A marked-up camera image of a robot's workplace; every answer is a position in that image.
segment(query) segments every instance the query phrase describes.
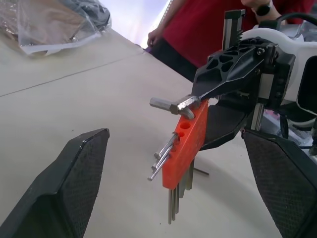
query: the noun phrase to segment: table surface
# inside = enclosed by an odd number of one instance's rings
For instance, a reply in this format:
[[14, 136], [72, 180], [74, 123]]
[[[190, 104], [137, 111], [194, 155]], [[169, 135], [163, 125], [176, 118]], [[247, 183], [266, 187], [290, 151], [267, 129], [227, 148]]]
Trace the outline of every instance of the table surface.
[[110, 129], [99, 195], [86, 238], [280, 238], [237, 136], [200, 152], [193, 189], [167, 223], [161, 173], [149, 182], [154, 152], [179, 117], [151, 108], [151, 97], [176, 100], [191, 83], [110, 31], [95, 42], [41, 59], [1, 46], [0, 224], [68, 140]]

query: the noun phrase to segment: person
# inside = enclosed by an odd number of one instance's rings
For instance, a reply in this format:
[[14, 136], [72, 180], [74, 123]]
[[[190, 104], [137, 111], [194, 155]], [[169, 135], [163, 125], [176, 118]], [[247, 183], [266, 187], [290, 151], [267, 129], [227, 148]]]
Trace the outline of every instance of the person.
[[[310, 12], [313, 4], [314, 0], [172, 0], [163, 21], [149, 33], [148, 46], [155, 58], [193, 82], [197, 68], [222, 48], [226, 11], [246, 9], [242, 22], [246, 31], [281, 14]], [[263, 6], [269, 6], [268, 12], [257, 15]], [[300, 23], [291, 19], [283, 24]]]

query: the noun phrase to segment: orange tool holder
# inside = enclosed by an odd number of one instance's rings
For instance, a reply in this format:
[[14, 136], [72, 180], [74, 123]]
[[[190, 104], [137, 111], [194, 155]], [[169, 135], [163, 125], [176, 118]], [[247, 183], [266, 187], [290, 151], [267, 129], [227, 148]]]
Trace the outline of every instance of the orange tool holder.
[[192, 111], [194, 119], [188, 120], [184, 116], [180, 118], [175, 129], [180, 140], [174, 143], [162, 168], [163, 187], [168, 189], [176, 188], [205, 141], [208, 100]]

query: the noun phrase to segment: cable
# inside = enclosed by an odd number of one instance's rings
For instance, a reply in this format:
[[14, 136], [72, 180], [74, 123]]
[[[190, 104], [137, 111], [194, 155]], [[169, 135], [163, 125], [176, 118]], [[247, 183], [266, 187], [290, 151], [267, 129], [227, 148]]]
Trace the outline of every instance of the cable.
[[303, 13], [303, 12], [292, 12], [292, 13], [282, 15], [279, 18], [277, 18], [277, 21], [281, 23], [282, 21], [287, 20], [289, 18], [300, 18], [317, 26], [317, 19], [313, 17], [312, 15]]

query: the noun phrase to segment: person's hand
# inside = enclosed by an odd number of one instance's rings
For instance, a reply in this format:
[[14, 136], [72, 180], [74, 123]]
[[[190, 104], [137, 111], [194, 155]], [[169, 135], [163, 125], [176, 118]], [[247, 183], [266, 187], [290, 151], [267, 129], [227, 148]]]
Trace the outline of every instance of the person's hand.
[[149, 38], [148, 38], [148, 46], [152, 47], [155, 45], [160, 38], [162, 38], [164, 28], [162, 26], [159, 26], [157, 29], [154, 31], [151, 31], [149, 33]]
[[241, 0], [242, 5], [257, 9], [261, 5], [268, 5], [270, 0]]

